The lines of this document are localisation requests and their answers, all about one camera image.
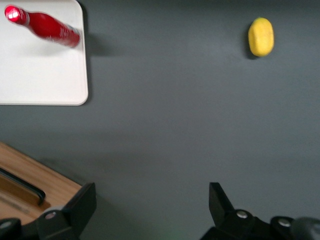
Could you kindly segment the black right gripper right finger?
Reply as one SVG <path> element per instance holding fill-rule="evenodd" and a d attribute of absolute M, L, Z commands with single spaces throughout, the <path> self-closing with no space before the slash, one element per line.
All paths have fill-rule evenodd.
<path fill-rule="evenodd" d="M 214 226 L 203 240 L 271 240 L 270 225 L 250 212 L 235 209 L 218 182 L 209 184 L 209 211 Z"/>

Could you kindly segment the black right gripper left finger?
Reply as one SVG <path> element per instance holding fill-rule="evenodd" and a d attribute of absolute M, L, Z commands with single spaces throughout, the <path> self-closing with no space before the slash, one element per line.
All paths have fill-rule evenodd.
<path fill-rule="evenodd" d="M 96 208 L 96 185 L 86 183 L 62 209 L 48 210 L 37 219 L 39 239 L 78 240 Z"/>

